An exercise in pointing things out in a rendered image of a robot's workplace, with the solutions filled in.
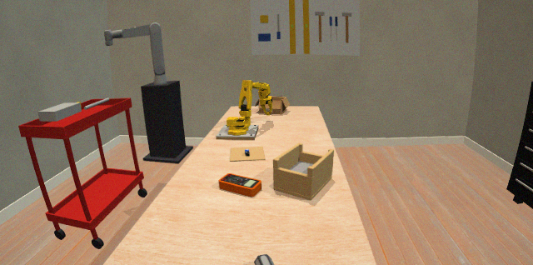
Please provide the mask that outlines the tan flat mat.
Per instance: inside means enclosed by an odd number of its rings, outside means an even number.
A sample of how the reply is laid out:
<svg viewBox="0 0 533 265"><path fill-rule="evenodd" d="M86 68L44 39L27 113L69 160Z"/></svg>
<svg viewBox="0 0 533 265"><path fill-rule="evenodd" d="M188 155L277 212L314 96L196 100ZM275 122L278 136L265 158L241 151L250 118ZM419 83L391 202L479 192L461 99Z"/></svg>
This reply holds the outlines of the tan flat mat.
<svg viewBox="0 0 533 265"><path fill-rule="evenodd" d="M250 156L246 156L249 149ZM266 160L263 147L231 147L230 162Z"/></svg>

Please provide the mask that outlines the orange digital multimeter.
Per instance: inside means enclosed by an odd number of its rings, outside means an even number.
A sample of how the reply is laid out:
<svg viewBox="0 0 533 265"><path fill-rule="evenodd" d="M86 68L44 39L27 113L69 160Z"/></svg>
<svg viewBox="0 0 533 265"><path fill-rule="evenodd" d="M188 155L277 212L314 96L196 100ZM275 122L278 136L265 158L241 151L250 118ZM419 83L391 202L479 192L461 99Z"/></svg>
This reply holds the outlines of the orange digital multimeter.
<svg viewBox="0 0 533 265"><path fill-rule="evenodd" d="M255 197L262 190L262 181L228 173L219 179L219 188L232 193Z"/></svg>

